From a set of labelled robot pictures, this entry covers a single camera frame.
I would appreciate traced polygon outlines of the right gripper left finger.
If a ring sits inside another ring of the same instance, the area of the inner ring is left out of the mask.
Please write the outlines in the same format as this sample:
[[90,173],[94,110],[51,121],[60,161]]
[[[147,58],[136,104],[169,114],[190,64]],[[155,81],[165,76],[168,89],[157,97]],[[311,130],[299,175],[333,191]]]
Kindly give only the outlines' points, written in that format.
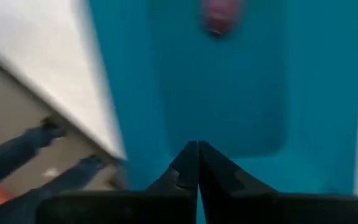
[[195,224],[198,143],[190,141],[144,190],[76,191],[43,201],[36,224]]

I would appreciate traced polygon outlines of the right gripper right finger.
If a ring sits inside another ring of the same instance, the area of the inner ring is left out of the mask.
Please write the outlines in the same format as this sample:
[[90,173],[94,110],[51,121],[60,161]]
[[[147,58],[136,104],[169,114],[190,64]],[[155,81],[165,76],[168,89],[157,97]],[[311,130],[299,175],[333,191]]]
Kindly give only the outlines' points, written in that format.
[[198,143],[207,224],[358,224],[358,196],[285,194]]

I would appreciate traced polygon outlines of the teal plastic basket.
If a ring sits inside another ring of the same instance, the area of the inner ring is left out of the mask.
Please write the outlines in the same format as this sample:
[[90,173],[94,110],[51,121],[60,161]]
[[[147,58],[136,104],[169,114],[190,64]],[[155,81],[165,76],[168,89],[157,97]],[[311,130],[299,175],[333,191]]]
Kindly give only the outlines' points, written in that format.
[[[89,0],[127,190],[207,142],[285,194],[354,195],[358,0],[247,0],[210,36],[201,0]],[[198,149],[196,223],[207,224]]]

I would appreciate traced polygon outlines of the person's leg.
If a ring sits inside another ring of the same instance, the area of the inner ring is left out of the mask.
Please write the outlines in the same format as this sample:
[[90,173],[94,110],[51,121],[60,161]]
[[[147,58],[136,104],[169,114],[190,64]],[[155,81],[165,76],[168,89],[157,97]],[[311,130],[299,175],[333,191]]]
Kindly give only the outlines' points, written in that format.
[[108,165],[96,156],[86,157],[43,186],[0,205],[0,224],[35,224],[39,204],[69,190],[81,190]]
[[0,181],[34,158],[41,149],[66,135],[66,130],[51,117],[37,127],[0,144]]

